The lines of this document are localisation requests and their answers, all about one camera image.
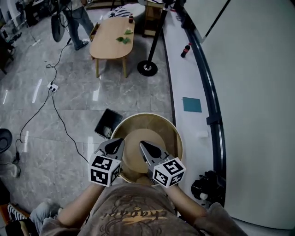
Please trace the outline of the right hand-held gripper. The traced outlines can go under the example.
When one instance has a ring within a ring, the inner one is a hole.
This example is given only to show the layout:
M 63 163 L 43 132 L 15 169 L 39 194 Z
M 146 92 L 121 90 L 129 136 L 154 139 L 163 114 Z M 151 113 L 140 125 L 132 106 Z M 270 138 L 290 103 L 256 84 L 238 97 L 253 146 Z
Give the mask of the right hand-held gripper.
M 149 165 L 148 176 L 154 185 L 160 184 L 169 188 L 182 180 L 186 167 L 178 157 L 164 152 L 161 146 L 150 141 L 140 141 L 139 147 L 145 162 Z

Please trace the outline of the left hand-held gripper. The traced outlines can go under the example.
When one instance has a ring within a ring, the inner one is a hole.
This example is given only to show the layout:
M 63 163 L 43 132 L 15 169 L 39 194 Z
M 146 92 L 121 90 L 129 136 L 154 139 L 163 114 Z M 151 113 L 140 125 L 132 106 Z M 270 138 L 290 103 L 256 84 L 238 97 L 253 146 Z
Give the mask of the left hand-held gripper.
M 88 164 L 88 180 L 92 183 L 110 187 L 119 177 L 125 141 L 115 138 L 100 144 L 91 155 Z

